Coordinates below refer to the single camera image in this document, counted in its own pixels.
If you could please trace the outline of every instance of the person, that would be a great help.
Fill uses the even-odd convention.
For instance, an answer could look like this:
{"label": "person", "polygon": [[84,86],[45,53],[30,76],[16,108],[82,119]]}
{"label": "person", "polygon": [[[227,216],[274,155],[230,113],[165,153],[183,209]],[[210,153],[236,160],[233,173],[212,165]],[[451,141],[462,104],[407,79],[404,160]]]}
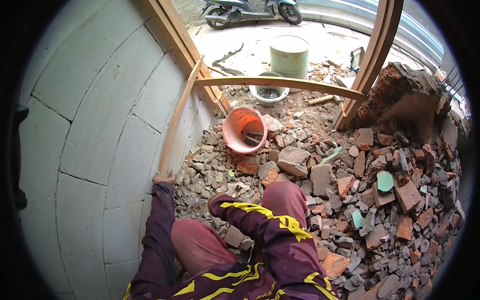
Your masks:
{"label": "person", "polygon": [[[167,178],[159,173],[153,178],[142,261],[124,300],[339,298],[307,232],[309,209],[297,185],[271,183],[261,206],[224,192],[209,199],[212,216],[254,240],[254,255],[241,262],[211,227],[191,219],[175,220],[174,182],[173,171]],[[176,281],[174,255],[190,279]]]}

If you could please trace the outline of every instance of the rubber bucket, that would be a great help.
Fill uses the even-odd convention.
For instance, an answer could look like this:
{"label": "rubber bucket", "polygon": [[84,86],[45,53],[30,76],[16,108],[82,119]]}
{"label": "rubber bucket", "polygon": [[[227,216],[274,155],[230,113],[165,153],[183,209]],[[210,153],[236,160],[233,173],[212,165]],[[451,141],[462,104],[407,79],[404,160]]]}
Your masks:
{"label": "rubber bucket", "polygon": [[[259,150],[267,140],[267,123],[260,112],[253,108],[232,110],[223,122],[222,131],[227,146],[241,154],[249,154]],[[250,146],[244,142],[242,132],[262,132],[264,136],[260,144]]]}

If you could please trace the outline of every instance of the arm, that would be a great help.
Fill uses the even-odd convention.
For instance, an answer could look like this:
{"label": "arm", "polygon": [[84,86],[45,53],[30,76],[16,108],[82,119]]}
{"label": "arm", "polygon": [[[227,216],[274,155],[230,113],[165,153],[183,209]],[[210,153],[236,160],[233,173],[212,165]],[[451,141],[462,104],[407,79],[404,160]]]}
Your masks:
{"label": "arm", "polygon": [[215,195],[208,203],[213,216],[237,227],[244,235],[264,245],[266,269],[282,289],[296,293],[317,294],[335,300],[325,271],[320,266],[312,237],[290,216],[275,216],[270,210],[238,202],[226,194]]}

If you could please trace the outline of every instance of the motorcycle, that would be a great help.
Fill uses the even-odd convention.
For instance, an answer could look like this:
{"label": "motorcycle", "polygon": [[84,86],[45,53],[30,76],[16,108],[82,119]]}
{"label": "motorcycle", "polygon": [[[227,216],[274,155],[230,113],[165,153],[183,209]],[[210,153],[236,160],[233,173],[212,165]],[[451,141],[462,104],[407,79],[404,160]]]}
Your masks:
{"label": "motorcycle", "polygon": [[219,6],[205,16],[207,24],[216,30],[224,29],[234,21],[273,18],[275,17],[274,4],[277,5],[282,18],[288,23],[298,25],[303,20],[294,0],[264,0],[265,10],[263,12],[255,11],[248,0],[204,0],[204,2],[206,5],[200,15],[203,15],[211,6]]}

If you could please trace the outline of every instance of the curved wooden strip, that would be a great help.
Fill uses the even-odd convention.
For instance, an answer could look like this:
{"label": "curved wooden strip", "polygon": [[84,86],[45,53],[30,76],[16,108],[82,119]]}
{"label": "curved wooden strip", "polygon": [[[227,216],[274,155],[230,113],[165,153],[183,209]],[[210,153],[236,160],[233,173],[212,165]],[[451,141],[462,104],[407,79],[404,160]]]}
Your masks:
{"label": "curved wooden strip", "polygon": [[325,84],[316,81],[308,81],[303,79],[271,77],[271,76],[228,76],[228,77],[210,77],[199,78],[195,80],[195,86],[212,86],[212,85],[267,85],[299,88],[315,92],[329,93],[345,98],[357,99],[364,101],[367,95],[362,92],[351,90],[342,86]]}

